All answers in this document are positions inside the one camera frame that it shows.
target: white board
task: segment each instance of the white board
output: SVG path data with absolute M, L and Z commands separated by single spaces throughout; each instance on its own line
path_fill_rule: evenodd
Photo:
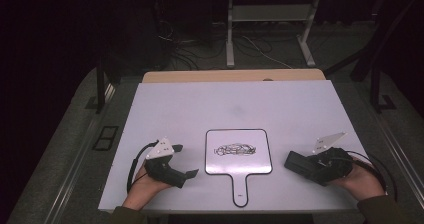
M 212 129 L 263 129 L 272 172 L 251 175 L 249 201 L 234 205 L 231 177 L 205 169 L 206 134 Z M 182 144 L 172 168 L 200 169 L 182 189 L 159 193 L 144 211 L 156 213 L 311 213 L 353 210 L 356 201 L 337 187 L 322 187 L 284 168 L 290 151 L 312 155 L 317 138 L 349 133 L 335 147 L 365 154 L 330 81 L 140 84 L 99 204 L 113 211 L 126 197 L 135 155 L 162 137 Z

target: dark background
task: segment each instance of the dark background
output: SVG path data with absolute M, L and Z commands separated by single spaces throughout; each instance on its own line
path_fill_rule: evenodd
M 0 222 L 6 222 L 76 88 L 100 57 L 112 82 L 119 82 L 122 75 L 160 70 L 166 64 L 167 47 L 156 38 L 158 19 L 169 20 L 205 42 L 211 22 L 226 20 L 227 0 L 160 0 L 159 9 L 152 8 L 155 1 L 0 0 Z M 387 15 L 396 15 L 406 2 L 391 0 L 395 7 L 388 8 Z M 321 0 L 316 22 L 349 25 L 370 20 L 374 3 Z M 380 57 L 421 115 L 423 3 L 414 3 Z

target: sketch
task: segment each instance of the sketch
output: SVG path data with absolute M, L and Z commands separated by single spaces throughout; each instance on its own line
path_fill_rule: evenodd
M 224 155 L 239 155 L 239 156 L 249 156 L 256 153 L 256 147 L 248 144 L 234 143 L 229 145 L 223 145 L 214 149 L 214 153 L 219 156 Z

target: white controller part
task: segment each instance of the white controller part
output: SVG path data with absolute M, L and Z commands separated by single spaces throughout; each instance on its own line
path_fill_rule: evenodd
M 319 154 L 321 152 L 327 151 L 332 146 L 334 146 L 336 142 L 338 142 L 340 139 L 342 139 L 346 135 L 347 135 L 346 132 L 340 132 L 330 136 L 318 138 L 317 142 L 315 143 L 315 148 L 314 150 L 312 150 L 312 153 Z
M 164 137 L 160 140 L 156 146 L 147 154 L 146 160 L 155 159 L 164 156 L 171 156 L 174 154 L 174 148 L 172 148 L 171 142 L 168 138 Z

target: metal stand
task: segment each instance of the metal stand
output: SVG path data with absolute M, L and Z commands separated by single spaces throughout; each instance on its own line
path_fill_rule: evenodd
M 297 41 L 299 42 L 300 49 L 302 50 L 303 57 L 305 58 L 306 65 L 308 67 L 315 67 L 315 61 L 312 57 L 312 53 L 309 50 L 308 44 L 306 44 L 306 40 L 308 39 L 309 32 L 311 31 L 312 24 L 314 22 L 315 13 L 318 9 L 319 0 L 313 0 L 311 9 L 309 10 L 308 19 L 306 21 L 305 30 L 301 36 L 297 37 Z
M 242 21 L 305 21 L 305 29 L 298 36 L 300 49 L 308 67 L 315 67 L 312 53 L 306 43 L 314 21 L 319 0 L 312 4 L 303 5 L 266 5 L 266 6 L 233 6 L 233 0 L 228 0 L 228 25 L 227 25 L 227 67 L 234 68 L 233 51 L 233 22 Z

